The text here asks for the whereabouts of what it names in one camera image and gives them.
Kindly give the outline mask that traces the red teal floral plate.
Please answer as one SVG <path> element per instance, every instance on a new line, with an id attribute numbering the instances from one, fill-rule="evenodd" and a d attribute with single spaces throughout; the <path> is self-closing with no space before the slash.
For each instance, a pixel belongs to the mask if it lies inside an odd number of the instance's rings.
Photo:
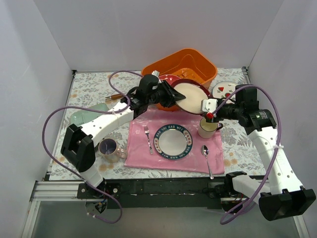
<path id="1" fill-rule="evenodd" d="M 172 85 L 175 81 L 179 80 L 180 77 L 176 75 L 172 75 L 172 74 L 164 74 L 164 75 L 160 75 L 159 79 L 161 81 L 165 80 L 169 85 Z"/>

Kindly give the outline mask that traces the dark red cream plate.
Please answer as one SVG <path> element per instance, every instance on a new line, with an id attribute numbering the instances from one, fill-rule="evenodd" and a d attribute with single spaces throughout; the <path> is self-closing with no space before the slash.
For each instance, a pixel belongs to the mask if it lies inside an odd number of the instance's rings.
<path id="1" fill-rule="evenodd" d="M 185 96 L 185 99 L 176 101 L 176 105 L 180 109 L 195 115 L 201 115 L 203 113 L 202 101 L 211 97 L 207 88 L 191 79 L 177 80 L 172 84 L 172 87 Z"/>

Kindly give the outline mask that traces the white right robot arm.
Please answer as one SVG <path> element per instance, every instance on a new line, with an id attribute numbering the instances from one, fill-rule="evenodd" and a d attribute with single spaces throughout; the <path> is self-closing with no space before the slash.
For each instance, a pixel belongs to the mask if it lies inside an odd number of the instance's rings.
<path id="1" fill-rule="evenodd" d="M 273 112 L 260 109 L 257 92 L 270 101 Z M 306 189 L 295 175 L 284 147 L 281 145 L 281 120 L 272 98 L 261 87 L 252 84 L 238 85 L 227 99 L 218 102 L 212 113 L 216 119 L 237 120 L 245 129 L 255 146 L 265 175 L 261 182 L 252 179 L 245 172 L 232 172 L 226 175 L 224 191 L 230 197 L 239 193 L 246 197 L 228 210 L 232 216 L 223 216 L 222 225 L 247 213 L 257 204 L 268 221 L 300 216 L 316 200 L 313 189 Z"/>

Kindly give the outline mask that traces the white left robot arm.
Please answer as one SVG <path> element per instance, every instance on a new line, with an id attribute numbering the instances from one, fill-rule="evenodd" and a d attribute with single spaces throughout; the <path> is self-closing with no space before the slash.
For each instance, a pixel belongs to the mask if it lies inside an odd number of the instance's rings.
<path id="1" fill-rule="evenodd" d="M 97 144 L 113 130 L 146 112 L 149 105 L 172 107 L 183 99 L 185 96 L 168 82 L 147 74 L 109 111 L 81 126 L 71 124 L 66 130 L 61 153 L 89 184 L 88 192 L 94 198 L 101 198 L 106 189 L 102 183 L 104 178 L 95 166 Z"/>

